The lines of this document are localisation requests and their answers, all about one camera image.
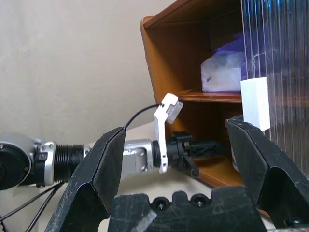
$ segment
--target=wire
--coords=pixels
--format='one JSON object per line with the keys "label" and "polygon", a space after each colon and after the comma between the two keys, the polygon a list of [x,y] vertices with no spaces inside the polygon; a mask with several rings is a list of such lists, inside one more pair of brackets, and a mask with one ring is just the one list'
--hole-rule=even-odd
{"label": "wire", "polygon": [[144,108],[144,109],[138,111],[138,112],[125,124],[124,128],[126,129],[126,128],[131,124],[131,122],[132,122],[138,115],[140,115],[141,113],[143,113],[144,111],[149,110],[149,109],[151,109],[151,108],[157,108],[157,107],[159,107],[160,105],[161,105],[161,104],[150,105],[150,106],[148,106],[148,107],[146,107],[146,108]]}
{"label": "wire", "polygon": [[62,186],[63,183],[59,183],[57,185],[54,185],[52,187],[50,187],[49,189],[45,190],[44,192],[41,192],[40,194],[38,194],[37,196],[35,196],[34,198],[32,198],[31,200],[27,201],[26,203],[24,203],[23,205],[21,205],[20,207],[18,207],[17,209],[13,210],[12,212],[8,213],[7,215],[4,215],[3,217],[0,218],[0,222],[2,222],[3,220],[7,219],[8,217],[14,215],[15,213],[17,213],[18,211],[22,210],[23,208],[25,208],[26,206],[28,206],[29,204],[31,204],[32,202],[34,202],[36,199],[40,198],[41,196],[45,195],[46,193],[48,193],[50,190],[53,190],[59,186]]}
{"label": "wire", "polygon": [[61,188],[61,186],[63,185],[63,183],[60,183],[60,186],[58,186],[57,188],[55,188],[50,194],[49,196],[46,198],[46,200],[44,201],[44,203],[42,204],[42,206],[40,207],[39,211],[37,212],[36,216],[34,217],[34,219],[32,220],[32,222],[30,223],[30,225],[28,226],[28,228],[26,229],[26,232],[30,232],[35,223],[37,223],[37,221],[39,220],[40,216],[42,215],[44,209],[46,208],[47,204],[50,202],[50,200],[52,199],[52,197],[55,195],[55,193],[58,191],[59,188]]}

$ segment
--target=white bracket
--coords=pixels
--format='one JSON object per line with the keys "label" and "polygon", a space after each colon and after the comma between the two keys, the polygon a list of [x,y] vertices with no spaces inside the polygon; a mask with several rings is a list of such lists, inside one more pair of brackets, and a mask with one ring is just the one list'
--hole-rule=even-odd
{"label": "white bracket", "polygon": [[178,97],[168,93],[154,113],[155,138],[159,143],[161,154],[160,173],[166,173],[168,169],[168,157],[165,143],[165,121],[172,124],[182,108],[183,103],[178,100]]}

